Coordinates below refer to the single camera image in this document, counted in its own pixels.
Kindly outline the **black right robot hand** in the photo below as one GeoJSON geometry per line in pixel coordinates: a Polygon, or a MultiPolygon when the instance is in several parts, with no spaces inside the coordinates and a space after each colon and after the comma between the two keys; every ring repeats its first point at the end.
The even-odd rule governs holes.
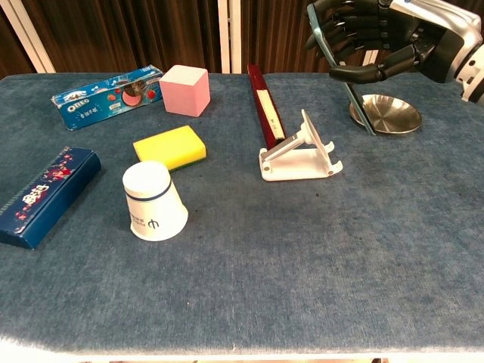
{"type": "Polygon", "coordinates": [[[449,82],[483,45],[480,16],[445,1],[316,1],[313,7],[337,62],[358,50],[390,52],[375,66],[331,70],[341,81],[373,83],[416,69],[449,82]]]}

